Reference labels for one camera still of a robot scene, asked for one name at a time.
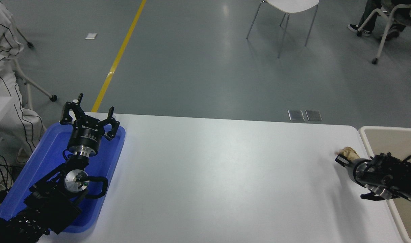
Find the blue tray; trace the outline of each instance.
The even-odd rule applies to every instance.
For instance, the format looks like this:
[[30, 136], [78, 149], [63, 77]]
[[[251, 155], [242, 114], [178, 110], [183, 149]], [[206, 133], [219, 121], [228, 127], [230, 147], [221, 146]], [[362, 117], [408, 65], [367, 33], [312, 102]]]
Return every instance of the blue tray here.
[[[109, 129], [110, 126], [105, 126], [106, 131], [109, 131]], [[72, 126], [70, 125], [56, 123], [49, 127], [1, 204], [1, 218], [9, 220], [25, 209], [26, 205], [23, 201], [31, 193], [28, 189], [40, 178], [65, 162], [62, 152], [67, 147], [71, 133]], [[111, 183], [111, 178], [123, 148], [125, 135], [126, 131], [120, 126], [117, 135], [111, 141], [102, 137], [98, 154], [90, 158], [89, 165], [85, 168], [88, 175], [106, 177]], [[101, 183], [90, 183], [88, 189], [90, 194], [99, 194], [101, 187]], [[104, 200], [105, 197], [84, 199], [79, 204], [82, 213], [64, 232], [80, 233], [90, 228], [96, 222]]]

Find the gray floor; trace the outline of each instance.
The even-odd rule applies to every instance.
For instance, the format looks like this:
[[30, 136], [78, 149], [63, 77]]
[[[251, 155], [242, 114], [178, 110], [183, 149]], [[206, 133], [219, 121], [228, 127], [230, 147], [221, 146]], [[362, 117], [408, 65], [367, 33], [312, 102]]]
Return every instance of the gray floor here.
[[[24, 72], [59, 97], [33, 91], [47, 126], [80, 92], [91, 110], [140, 2], [3, 1], [35, 45]], [[246, 40], [259, 2], [147, 0], [99, 112], [289, 122], [288, 109], [318, 109], [323, 124], [411, 128], [411, 28], [372, 65], [385, 21], [357, 37], [346, 26], [365, 0], [321, 0], [307, 47], [314, 9], [291, 15], [277, 59], [279, 10], [263, 4]]]

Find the striped pants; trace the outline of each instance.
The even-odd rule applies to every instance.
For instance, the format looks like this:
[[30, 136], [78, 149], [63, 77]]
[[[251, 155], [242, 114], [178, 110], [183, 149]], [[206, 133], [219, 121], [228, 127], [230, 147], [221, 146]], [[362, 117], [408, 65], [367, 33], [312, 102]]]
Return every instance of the striped pants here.
[[0, 122], [0, 129], [17, 137], [24, 152], [30, 156], [43, 135], [43, 124], [35, 111], [22, 107], [22, 95], [10, 64], [0, 72], [0, 96], [14, 98], [14, 104]]

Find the robotic arm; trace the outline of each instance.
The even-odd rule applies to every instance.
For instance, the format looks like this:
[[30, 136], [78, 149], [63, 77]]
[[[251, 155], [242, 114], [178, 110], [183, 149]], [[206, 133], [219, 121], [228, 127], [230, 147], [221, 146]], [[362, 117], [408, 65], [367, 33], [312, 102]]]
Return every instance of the robotic arm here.
[[362, 199], [389, 200], [402, 197], [411, 201], [411, 162], [408, 161], [411, 155], [402, 161], [391, 153], [381, 153], [370, 160], [354, 155], [348, 157], [352, 159], [341, 153], [335, 161], [347, 169], [352, 181], [370, 190], [370, 193], [361, 195]]
[[[109, 109], [105, 120], [98, 120], [85, 114], [80, 103], [66, 102], [63, 107], [60, 123], [73, 126], [67, 149], [72, 154], [65, 163], [60, 164], [39, 181], [25, 198], [26, 208], [15, 217], [6, 221], [0, 218], [0, 243], [24, 242], [35, 243], [40, 237], [50, 233], [60, 234], [82, 212], [78, 207], [84, 198], [103, 197], [108, 189], [108, 179], [89, 176], [85, 172], [89, 157], [98, 153], [102, 137], [112, 140], [120, 123], [113, 118], [114, 107]], [[76, 120], [69, 115], [73, 111]], [[111, 130], [105, 133], [104, 126], [110, 124]], [[102, 190], [97, 195], [88, 194], [88, 185], [92, 182], [102, 183]]]

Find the caster wheel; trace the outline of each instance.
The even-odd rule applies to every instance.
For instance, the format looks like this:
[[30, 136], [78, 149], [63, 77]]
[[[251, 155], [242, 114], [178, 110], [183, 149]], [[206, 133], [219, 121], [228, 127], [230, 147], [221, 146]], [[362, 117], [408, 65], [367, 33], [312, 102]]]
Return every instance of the caster wheel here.
[[51, 96], [51, 98], [49, 98], [49, 100], [52, 101], [52, 102], [57, 101], [57, 95]]

